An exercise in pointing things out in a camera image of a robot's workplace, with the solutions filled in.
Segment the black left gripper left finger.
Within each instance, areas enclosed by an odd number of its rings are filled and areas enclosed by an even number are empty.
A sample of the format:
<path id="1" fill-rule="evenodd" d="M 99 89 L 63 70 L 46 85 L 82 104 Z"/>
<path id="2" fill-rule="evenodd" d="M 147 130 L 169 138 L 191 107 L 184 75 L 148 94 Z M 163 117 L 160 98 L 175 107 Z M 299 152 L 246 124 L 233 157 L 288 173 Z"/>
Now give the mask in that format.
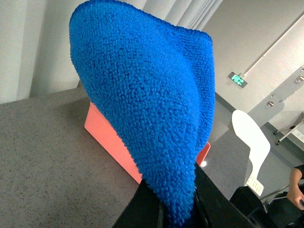
<path id="1" fill-rule="evenodd" d="M 155 193 L 142 180 L 135 195 L 119 216 L 114 228 L 162 228 L 164 207 Z"/>

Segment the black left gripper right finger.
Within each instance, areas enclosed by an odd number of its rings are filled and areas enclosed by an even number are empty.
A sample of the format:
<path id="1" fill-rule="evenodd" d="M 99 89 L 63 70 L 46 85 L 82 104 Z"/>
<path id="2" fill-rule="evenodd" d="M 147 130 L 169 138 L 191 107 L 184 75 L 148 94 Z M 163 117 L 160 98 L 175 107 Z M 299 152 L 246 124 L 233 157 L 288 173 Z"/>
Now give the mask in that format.
<path id="1" fill-rule="evenodd" d="M 252 228 L 254 226 L 225 198 L 198 164 L 195 164 L 193 219 L 195 228 Z"/>

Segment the seated person's hand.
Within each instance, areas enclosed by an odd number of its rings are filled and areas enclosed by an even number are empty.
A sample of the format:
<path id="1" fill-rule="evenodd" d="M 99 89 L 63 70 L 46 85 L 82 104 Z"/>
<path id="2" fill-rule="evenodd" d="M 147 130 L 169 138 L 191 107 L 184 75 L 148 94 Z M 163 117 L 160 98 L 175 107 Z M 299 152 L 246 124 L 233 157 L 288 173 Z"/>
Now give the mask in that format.
<path id="1" fill-rule="evenodd" d="M 304 207 L 301 203 L 301 201 L 304 200 L 304 195 L 301 191 L 288 191 L 287 199 L 300 210 L 304 210 Z"/>

